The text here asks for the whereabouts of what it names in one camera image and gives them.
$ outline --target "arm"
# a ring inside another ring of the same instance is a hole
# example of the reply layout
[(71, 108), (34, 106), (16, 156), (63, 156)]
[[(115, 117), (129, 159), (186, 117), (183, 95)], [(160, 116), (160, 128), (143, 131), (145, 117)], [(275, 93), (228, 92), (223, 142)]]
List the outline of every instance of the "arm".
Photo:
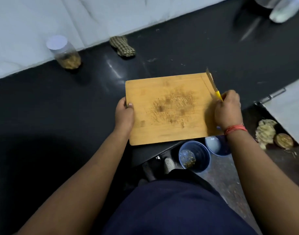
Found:
[(116, 107), (116, 126), (93, 157), (59, 187), (19, 230), (28, 234), (87, 234), (107, 196), (134, 123), (125, 97)]
[[(218, 102), (215, 118), (226, 130), (242, 124), (239, 95), (230, 90)], [(227, 135), (246, 199), (256, 218), (271, 234), (299, 234), (299, 187), (243, 130)]]

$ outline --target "oven mitt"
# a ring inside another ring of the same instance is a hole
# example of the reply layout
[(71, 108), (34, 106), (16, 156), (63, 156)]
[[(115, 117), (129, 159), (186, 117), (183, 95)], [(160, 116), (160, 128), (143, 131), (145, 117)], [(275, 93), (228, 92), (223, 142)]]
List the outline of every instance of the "oven mitt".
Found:
[(128, 45), (128, 40), (125, 36), (111, 37), (109, 43), (117, 49), (117, 54), (121, 57), (131, 57), (135, 55), (134, 48)]

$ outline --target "bamboo cutting board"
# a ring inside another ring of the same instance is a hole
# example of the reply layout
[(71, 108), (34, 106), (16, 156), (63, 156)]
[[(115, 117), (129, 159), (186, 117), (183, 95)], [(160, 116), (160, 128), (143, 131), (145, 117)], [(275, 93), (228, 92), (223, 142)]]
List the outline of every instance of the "bamboo cutting board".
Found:
[(217, 98), (206, 73), (126, 81), (135, 111), (130, 144), (142, 145), (220, 135)]

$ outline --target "knife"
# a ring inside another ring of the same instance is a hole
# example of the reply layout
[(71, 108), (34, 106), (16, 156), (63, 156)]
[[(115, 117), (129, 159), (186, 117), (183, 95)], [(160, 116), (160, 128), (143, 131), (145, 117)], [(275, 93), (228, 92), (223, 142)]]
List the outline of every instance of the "knife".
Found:
[(215, 85), (215, 83), (214, 83), (214, 80), (212, 79), (212, 76), (211, 76), (211, 74), (210, 74), (208, 68), (206, 68), (206, 74), (207, 74), (207, 77), (208, 77), (209, 80), (210, 80), (210, 83), (211, 83), (212, 87), (214, 88), (214, 91), (215, 91), (216, 96), (217, 96), (219, 99), (221, 99), (221, 100), (223, 101), (223, 99), (222, 99), (222, 97), (221, 97), (221, 95), (220, 95), (220, 92), (218, 91), (218, 89), (217, 89), (217, 87), (216, 87), (216, 85)]

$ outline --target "blue bucket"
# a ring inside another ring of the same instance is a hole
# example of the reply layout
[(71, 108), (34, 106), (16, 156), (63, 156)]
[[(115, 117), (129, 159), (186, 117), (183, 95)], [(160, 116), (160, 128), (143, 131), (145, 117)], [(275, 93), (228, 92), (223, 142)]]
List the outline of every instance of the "blue bucket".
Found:
[(206, 137), (205, 144), (208, 150), (218, 157), (231, 155), (229, 144), (224, 135)]
[(189, 141), (184, 143), (179, 150), (179, 162), (184, 169), (199, 173), (209, 167), (210, 153), (202, 143)]

